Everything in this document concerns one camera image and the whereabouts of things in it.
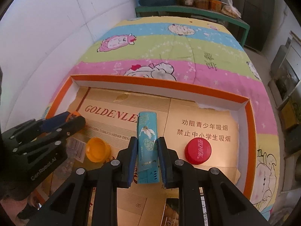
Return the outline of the clear patterned lighter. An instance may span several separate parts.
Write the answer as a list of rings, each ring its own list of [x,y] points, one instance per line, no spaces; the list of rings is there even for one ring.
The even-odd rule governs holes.
[[[69,138],[66,151],[67,159],[55,170],[53,182],[63,183],[72,173],[75,161],[83,162],[86,143],[76,138]]]

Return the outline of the plain orange bottle cap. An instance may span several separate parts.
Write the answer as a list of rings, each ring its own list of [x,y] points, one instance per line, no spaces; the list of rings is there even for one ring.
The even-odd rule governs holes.
[[[94,163],[104,163],[109,160],[111,147],[104,140],[95,137],[86,144],[86,156]]]

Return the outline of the gold lighter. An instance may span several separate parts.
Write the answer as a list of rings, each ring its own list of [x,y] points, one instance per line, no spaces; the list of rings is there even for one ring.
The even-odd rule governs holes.
[[[167,198],[165,209],[161,221],[161,226],[178,226],[179,225],[179,199]]]

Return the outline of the red cola bottle cap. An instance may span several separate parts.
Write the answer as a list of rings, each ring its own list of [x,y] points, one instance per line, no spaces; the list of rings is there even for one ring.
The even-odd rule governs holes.
[[[185,158],[192,165],[201,165],[206,162],[212,153],[210,143],[204,138],[193,138],[185,147]]]

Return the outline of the teal lighter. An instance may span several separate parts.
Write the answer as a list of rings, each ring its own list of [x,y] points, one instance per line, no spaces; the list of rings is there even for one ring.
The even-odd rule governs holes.
[[[137,122],[138,162],[137,174],[139,184],[158,183],[158,139],[157,114],[140,112]]]

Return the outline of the orange cap with label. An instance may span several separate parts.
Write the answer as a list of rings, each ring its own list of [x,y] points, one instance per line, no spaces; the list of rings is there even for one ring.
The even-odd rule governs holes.
[[[75,118],[81,116],[79,112],[74,111],[74,112],[70,112],[66,118],[66,122],[74,120]]]

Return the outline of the orange-rimmed cardboard tray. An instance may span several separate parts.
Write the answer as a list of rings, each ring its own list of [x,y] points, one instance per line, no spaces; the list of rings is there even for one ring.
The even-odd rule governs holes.
[[[219,89],[159,79],[114,75],[70,75],[49,104],[45,118],[64,112],[80,87],[107,88],[179,98],[196,102],[202,108],[226,109],[238,113],[240,151],[243,153],[243,184],[238,188],[251,199],[256,173],[257,138],[249,98]]]

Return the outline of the white kitchen counter cabinet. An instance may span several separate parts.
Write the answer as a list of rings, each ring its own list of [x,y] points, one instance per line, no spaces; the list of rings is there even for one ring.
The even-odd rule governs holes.
[[[271,64],[268,87],[275,101],[284,133],[285,171],[282,191],[300,186],[300,38],[290,31],[282,54]]]

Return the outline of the colourful cartoon quilt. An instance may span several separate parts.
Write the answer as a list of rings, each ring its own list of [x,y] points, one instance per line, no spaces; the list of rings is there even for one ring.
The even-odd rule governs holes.
[[[224,26],[198,19],[167,16],[124,20],[82,55],[50,102],[70,75],[167,80],[219,89],[249,98],[257,138],[256,173],[249,200],[265,218],[270,218],[280,174],[277,124],[256,69]],[[236,111],[217,111],[230,111],[234,120],[238,120]],[[238,144],[240,177],[233,182],[237,187],[243,184],[245,177],[242,174],[242,145]]]

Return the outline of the green metal table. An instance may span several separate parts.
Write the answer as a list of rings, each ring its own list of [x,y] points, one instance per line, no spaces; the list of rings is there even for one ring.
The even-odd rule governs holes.
[[[234,24],[243,29],[242,38],[240,45],[244,47],[250,26],[240,18],[233,18],[223,13],[214,12],[211,10],[199,9],[196,7],[185,7],[185,6],[137,6],[135,8],[136,16],[141,17],[142,13],[150,12],[175,12],[175,13],[187,13],[192,15],[204,16],[211,19],[217,19],[221,21]]]

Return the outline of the plastic bag of food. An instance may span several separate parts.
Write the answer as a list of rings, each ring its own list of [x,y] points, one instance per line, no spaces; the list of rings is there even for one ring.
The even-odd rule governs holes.
[[[222,7],[221,12],[235,19],[241,18],[241,13],[234,7],[232,0],[227,0],[227,4]]]

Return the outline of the black refrigerator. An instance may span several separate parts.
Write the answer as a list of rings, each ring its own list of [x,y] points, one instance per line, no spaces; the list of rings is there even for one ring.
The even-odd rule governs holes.
[[[241,19],[250,26],[245,46],[261,51],[271,29],[275,0],[233,0],[233,3]]]

